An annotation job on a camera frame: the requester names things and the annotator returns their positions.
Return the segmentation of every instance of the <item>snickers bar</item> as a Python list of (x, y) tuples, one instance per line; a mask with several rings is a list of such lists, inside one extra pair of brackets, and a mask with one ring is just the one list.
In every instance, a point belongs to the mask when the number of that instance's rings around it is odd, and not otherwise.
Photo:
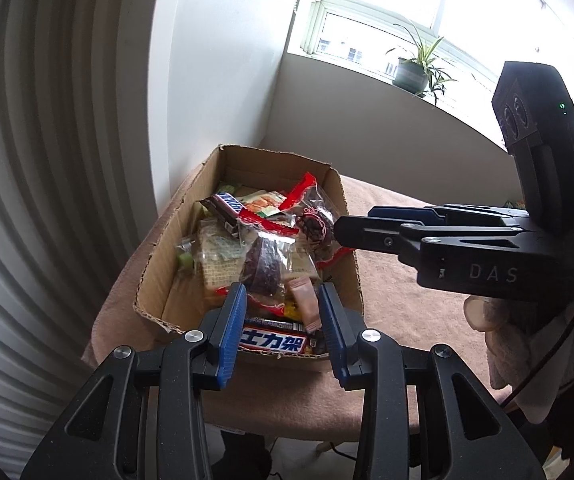
[(230, 235), (238, 237), (238, 215), (243, 209), (238, 200), (229, 193), (216, 193), (201, 200), (201, 204), (209, 209)]

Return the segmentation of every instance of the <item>glove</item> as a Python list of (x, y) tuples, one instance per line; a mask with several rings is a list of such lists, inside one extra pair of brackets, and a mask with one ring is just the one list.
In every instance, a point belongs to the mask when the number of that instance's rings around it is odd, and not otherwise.
[[(557, 317), (528, 336), (509, 322), (509, 300), (470, 296), (465, 300), (465, 319), (484, 332), (491, 387), (500, 390), (521, 384), (531, 369), (556, 344), (574, 316), (574, 300)], [(558, 393), (574, 382), (574, 330), (560, 349), (516, 397), (515, 402), (532, 424), (547, 416)]]

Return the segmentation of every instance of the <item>white wall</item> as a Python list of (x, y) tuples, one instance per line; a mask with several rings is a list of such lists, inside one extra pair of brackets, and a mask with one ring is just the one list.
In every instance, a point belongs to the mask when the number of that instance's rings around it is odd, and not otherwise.
[(285, 54), (262, 146), (430, 203), (522, 197), (513, 158), (432, 104), (369, 76)]
[(148, 100), (159, 210), (216, 145), (260, 142), (293, 4), (157, 0)]

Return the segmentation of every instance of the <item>metal screw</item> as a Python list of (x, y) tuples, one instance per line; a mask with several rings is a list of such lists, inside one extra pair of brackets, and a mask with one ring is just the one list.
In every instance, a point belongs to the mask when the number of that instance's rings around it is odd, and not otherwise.
[(447, 345), (436, 345), (433, 347), (433, 353), (435, 353), (438, 357), (447, 358), (451, 357), (451, 348)]
[(363, 336), (363, 339), (365, 339), (365, 341), (370, 341), (372, 343), (381, 340), (381, 333), (378, 332), (378, 330), (374, 330), (372, 328), (363, 330), (363, 333), (361, 335)]
[(203, 338), (203, 333), (200, 330), (190, 330), (185, 332), (185, 341), (190, 343), (198, 343)]
[(114, 354), (114, 357), (116, 359), (125, 359), (126, 357), (129, 357), (132, 354), (132, 349), (129, 348), (127, 345), (120, 345), (114, 348), (114, 352), (112, 353)]

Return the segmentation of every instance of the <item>potted plant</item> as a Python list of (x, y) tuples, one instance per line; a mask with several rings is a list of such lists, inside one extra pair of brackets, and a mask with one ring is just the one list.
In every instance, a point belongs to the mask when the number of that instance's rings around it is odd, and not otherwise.
[[(445, 83), (447, 81), (454, 81), (445, 70), (433, 65), (437, 59), (433, 56), (433, 51), (436, 50), (436, 47), (444, 39), (444, 36), (439, 37), (432, 44), (429, 44), (420, 37), (416, 25), (413, 25), (416, 31), (415, 38), (408, 28), (403, 27), (403, 25), (399, 25), (399, 27), (404, 28), (414, 42), (416, 46), (416, 57), (410, 59), (404, 57), (398, 58), (398, 66), (394, 72), (392, 83), (420, 97), (424, 97), (427, 92), (431, 92), (433, 94), (433, 104), (435, 105), (438, 102), (438, 95), (436, 93), (440, 92), (444, 96)], [(385, 55), (395, 49), (396, 47), (389, 49)]]

